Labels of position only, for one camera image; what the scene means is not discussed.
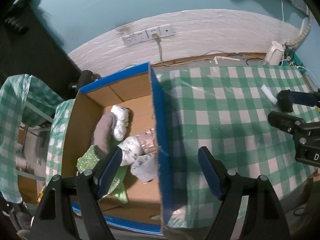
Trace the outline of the green knitted scrub cloth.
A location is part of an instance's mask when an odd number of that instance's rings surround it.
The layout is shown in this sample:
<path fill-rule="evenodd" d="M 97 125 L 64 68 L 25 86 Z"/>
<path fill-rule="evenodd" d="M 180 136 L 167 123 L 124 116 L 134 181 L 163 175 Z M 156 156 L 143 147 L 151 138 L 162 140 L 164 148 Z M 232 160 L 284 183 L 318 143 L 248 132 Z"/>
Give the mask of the green knitted scrub cloth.
<path fill-rule="evenodd" d="M 111 151 L 99 159 L 98 147 L 90 146 L 87 152 L 78 159 L 78 172 L 84 175 L 93 174 L 93 187 L 97 198 L 101 200 L 106 196 L 115 196 L 121 203 L 128 202 L 124 178 L 127 172 L 126 166 L 121 166 L 122 150 L 115 146 Z"/>

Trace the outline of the black knitted sock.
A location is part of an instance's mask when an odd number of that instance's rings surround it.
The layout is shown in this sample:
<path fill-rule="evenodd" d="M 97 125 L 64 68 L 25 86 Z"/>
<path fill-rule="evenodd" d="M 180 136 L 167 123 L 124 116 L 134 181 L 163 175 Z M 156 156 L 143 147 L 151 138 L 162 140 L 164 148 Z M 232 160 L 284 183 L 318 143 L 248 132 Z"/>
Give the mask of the black knitted sock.
<path fill-rule="evenodd" d="M 291 90 L 281 90 L 277 94 L 278 106 L 284 113 L 293 112 L 293 103 L 290 101 L 289 96 L 292 94 Z"/>

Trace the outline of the grey cloth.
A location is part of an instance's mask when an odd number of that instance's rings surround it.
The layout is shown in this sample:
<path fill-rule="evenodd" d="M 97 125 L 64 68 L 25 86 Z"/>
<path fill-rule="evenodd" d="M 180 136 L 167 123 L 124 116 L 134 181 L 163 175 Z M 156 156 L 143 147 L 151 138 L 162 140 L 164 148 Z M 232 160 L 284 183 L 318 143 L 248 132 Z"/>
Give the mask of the grey cloth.
<path fill-rule="evenodd" d="M 157 157 L 154 153 L 140 155 L 131 166 L 131 174 L 148 183 L 158 177 Z"/>

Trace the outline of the white foam stick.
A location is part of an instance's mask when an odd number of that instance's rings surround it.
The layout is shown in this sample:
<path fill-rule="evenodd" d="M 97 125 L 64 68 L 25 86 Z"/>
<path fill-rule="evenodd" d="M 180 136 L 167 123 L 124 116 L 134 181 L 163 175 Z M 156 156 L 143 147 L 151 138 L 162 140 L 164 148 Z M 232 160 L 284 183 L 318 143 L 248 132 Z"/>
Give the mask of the white foam stick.
<path fill-rule="evenodd" d="M 278 100 L 277 98 L 272 94 L 271 90 L 266 87 L 265 85 L 262 85 L 261 91 L 265 94 L 265 96 L 270 100 L 274 105 L 277 104 Z"/>

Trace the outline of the pink white patterned cloth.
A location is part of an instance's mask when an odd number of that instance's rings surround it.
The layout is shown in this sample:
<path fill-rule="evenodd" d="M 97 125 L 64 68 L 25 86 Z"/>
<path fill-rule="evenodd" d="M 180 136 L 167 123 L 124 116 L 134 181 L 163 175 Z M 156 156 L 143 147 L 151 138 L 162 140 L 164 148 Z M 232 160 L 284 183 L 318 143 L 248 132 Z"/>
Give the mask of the pink white patterned cloth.
<path fill-rule="evenodd" d="M 132 165 L 141 155 L 157 152 L 155 129 L 127 137 L 118 147 L 122 150 L 121 166 Z"/>

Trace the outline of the grey beige sock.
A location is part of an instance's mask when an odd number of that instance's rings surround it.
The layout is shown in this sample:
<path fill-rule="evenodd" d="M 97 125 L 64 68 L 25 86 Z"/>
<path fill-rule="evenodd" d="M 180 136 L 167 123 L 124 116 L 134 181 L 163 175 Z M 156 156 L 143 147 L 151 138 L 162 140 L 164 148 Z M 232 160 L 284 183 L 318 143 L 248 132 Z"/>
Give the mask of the grey beige sock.
<path fill-rule="evenodd" d="M 104 114 L 92 134 L 92 145 L 99 159 L 104 159 L 110 152 L 110 140 L 116 126 L 116 116 L 112 112 Z"/>

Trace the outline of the white fluffy cloth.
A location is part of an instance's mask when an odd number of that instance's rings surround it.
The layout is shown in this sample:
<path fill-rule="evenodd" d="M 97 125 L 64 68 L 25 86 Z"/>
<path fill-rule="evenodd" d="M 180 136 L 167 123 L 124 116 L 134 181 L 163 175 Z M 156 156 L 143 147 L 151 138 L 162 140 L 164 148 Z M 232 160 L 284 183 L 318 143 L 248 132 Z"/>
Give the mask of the white fluffy cloth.
<path fill-rule="evenodd" d="M 119 105 L 113 105 L 111 113 L 116 117 L 116 125 L 113 130 L 113 138 L 116 141 L 122 141 L 127 133 L 129 125 L 129 109 Z"/>

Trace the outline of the green white checkered tablecloth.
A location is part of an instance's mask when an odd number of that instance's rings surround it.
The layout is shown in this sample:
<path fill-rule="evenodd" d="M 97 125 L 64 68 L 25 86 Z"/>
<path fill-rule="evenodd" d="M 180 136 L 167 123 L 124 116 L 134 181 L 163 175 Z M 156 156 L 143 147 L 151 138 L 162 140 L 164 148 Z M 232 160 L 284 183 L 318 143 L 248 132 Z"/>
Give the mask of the green white checkered tablecloth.
<path fill-rule="evenodd" d="M 165 224 L 172 228 L 210 226 L 220 201 L 210 192 L 197 152 L 205 146 L 215 159 L 244 177 L 268 177 L 279 199 L 315 171 L 295 161 L 291 135 L 272 127 L 278 108 L 263 93 L 308 92 L 290 66 L 205 66 L 157 74 L 164 95 L 167 159 L 172 191 Z"/>

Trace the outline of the white wall socket strip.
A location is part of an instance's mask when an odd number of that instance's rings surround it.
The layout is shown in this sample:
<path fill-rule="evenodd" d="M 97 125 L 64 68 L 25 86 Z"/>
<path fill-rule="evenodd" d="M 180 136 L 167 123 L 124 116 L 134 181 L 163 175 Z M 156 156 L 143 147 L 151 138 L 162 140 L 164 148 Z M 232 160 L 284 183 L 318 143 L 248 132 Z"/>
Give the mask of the white wall socket strip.
<path fill-rule="evenodd" d="M 122 38 L 125 46 L 132 46 L 138 43 L 153 40 L 155 38 L 175 35 L 172 24 L 164 24 L 157 27 L 149 27 L 141 31 L 136 31 Z"/>

